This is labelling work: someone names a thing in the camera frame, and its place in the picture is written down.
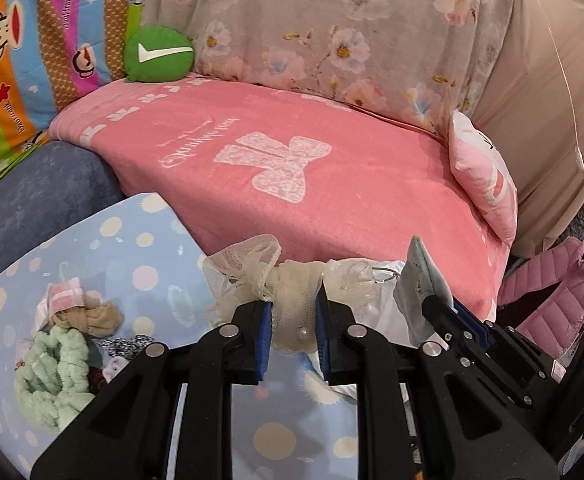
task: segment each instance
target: pile of clothes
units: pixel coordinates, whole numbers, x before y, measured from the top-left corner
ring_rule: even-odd
[[[49,285],[36,308],[33,341],[19,345],[16,402],[25,419],[42,430],[62,431],[94,396],[154,339],[109,340],[123,317],[110,301],[85,294],[78,278]],[[101,370],[88,364],[88,341],[111,357]]]

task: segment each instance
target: pink blanket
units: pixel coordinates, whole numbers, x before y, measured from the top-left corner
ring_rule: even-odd
[[[314,96],[186,78],[115,81],[57,116],[128,194],[156,191],[208,253],[257,234],[306,262],[405,259],[420,235],[453,294],[494,317],[508,254],[423,132]]]

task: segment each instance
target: green pillow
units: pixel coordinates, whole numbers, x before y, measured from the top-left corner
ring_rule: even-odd
[[[192,42],[167,27],[142,28],[127,41],[123,53],[128,81],[177,81],[185,77],[193,63]]]

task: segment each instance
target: string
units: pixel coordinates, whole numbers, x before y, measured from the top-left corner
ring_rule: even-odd
[[[556,52],[556,59],[559,60],[559,66],[561,67],[561,73],[563,74],[563,80],[565,81],[565,86],[568,89],[568,97],[570,98],[570,108],[572,109],[572,123],[574,124],[574,138],[576,140],[576,163],[579,170],[584,176],[584,160],[583,154],[581,153],[581,147],[579,146],[579,132],[576,125],[576,111],[574,109],[574,101],[572,99],[572,90],[570,89],[570,83],[568,82],[568,77],[565,74],[565,68],[563,68],[563,62],[561,61],[561,56],[559,55],[559,48],[556,46],[556,40],[554,39],[554,33],[552,32],[552,27],[550,26],[550,18],[547,16],[546,10],[541,4],[541,0],[536,0],[541,12],[547,23],[547,30],[550,32],[550,38],[552,38],[552,45],[554,46],[554,51]]]

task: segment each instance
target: white swoosh logo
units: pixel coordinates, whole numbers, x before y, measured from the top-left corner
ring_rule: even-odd
[[[157,57],[169,56],[170,54],[177,54],[179,52],[193,52],[194,49],[190,46],[177,46],[174,48],[157,48],[156,50],[147,50],[142,44],[138,44],[138,62],[145,63],[150,59]]]

